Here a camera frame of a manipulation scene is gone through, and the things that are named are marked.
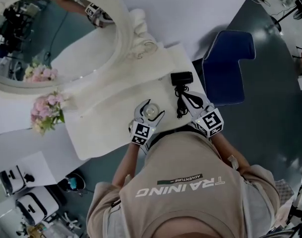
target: white table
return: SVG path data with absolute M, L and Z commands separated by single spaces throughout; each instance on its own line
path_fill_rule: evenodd
M 164 50 L 168 52 L 169 58 L 163 61 L 163 64 L 172 66 L 164 77 L 124 89 L 93 105 L 85 113 L 65 112 L 67 131 L 81 160 L 103 156 L 128 144 L 130 138 L 128 124 L 133 119 L 136 106 L 146 99 L 151 99 L 151 103 L 157 104 L 161 111 L 165 110 L 157 133 L 190 122 L 190 114 L 183 116 L 182 119 L 177 118 L 178 98 L 175 96 L 175 87 L 171 84 L 170 72 L 191 71 L 194 82 L 188 85 L 189 90 L 204 93 L 204 89 L 182 45 Z M 152 69 L 149 63 L 147 66 L 140 69 Z

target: ornate white mirror frame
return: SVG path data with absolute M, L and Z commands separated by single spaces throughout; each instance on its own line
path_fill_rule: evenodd
M 0 0 L 0 13 L 2 13 L 7 7 L 19 0 Z M 110 57 L 110 59 L 102 65 L 100 68 L 97 68 L 97 71 L 93 72 L 95 77 L 97 77 L 98 72 L 101 72 L 105 69 L 110 68 L 112 65 L 118 63 L 121 60 L 124 60 L 132 46 L 134 48 L 133 38 L 136 28 L 139 28 L 139 25 L 134 26 L 134 17 L 130 15 L 125 4 L 122 0 L 88 0 L 94 4 L 101 7 L 115 22 L 117 26 L 117 44 L 115 52 Z M 84 82 L 88 78 L 93 78 L 93 74 L 89 74 L 80 77 L 77 80 L 71 81 L 64 84 L 64 88 L 74 85 L 78 82 Z M 0 79 L 0 90 L 8 93 L 16 94 L 40 94 L 51 91 L 53 88 L 57 88 L 59 83 L 56 86 L 50 85 L 47 82 L 37 83 L 37 88 L 35 83 L 26 83 L 20 82 L 10 82 L 11 80 L 2 78 Z

